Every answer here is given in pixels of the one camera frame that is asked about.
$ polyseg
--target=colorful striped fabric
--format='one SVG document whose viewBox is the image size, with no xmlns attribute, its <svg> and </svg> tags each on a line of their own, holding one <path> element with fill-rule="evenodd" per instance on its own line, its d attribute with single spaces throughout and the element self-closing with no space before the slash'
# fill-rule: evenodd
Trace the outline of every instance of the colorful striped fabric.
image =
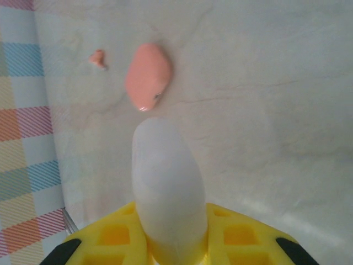
<svg viewBox="0 0 353 265">
<path fill-rule="evenodd" d="M 39 264 L 65 237 L 31 0 L 0 0 L 0 265 Z"/>
</svg>

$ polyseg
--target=white silicone tip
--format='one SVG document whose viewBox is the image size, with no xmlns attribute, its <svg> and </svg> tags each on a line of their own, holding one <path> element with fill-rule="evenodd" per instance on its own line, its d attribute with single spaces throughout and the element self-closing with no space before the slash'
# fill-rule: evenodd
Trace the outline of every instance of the white silicone tip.
<svg viewBox="0 0 353 265">
<path fill-rule="evenodd" d="M 152 240 L 187 246 L 205 235 L 199 167 L 176 127 L 165 119 L 147 119 L 133 135 L 132 187 L 142 227 Z"/>
</svg>

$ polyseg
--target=small pink fragment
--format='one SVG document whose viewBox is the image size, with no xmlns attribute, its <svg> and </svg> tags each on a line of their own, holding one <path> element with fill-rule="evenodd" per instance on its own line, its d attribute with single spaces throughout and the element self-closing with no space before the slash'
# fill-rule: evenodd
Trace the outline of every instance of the small pink fragment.
<svg viewBox="0 0 353 265">
<path fill-rule="evenodd" d="M 135 107 L 153 109 L 172 79 L 172 65 L 156 44 L 141 45 L 131 62 L 125 88 Z"/>
<path fill-rule="evenodd" d="M 106 65 L 104 64 L 104 51 L 101 49 L 95 50 L 94 54 L 89 57 L 89 61 L 94 65 L 106 70 Z"/>
</svg>

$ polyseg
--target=white surface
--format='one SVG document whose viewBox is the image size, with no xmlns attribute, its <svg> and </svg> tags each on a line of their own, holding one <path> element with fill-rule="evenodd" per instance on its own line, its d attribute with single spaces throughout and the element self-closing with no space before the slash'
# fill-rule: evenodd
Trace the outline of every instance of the white surface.
<svg viewBox="0 0 353 265">
<path fill-rule="evenodd" d="M 200 248 L 207 231 L 199 167 L 166 119 L 145 120 L 132 143 L 132 190 L 143 230 L 170 257 L 170 264 L 189 264 L 186 260 Z"/>
<path fill-rule="evenodd" d="M 352 1 L 35 2 L 78 226 L 132 200 L 133 131 L 166 116 L 200 166 L 208 202 L 290 233 L 320 264 L 353 263 Z M 147 41 L 165 47 L 175 78 L 155 110 L 139 113 L 123 82 Z M 87 62 L 97 48 L 109 71 Z"/>
</svg>

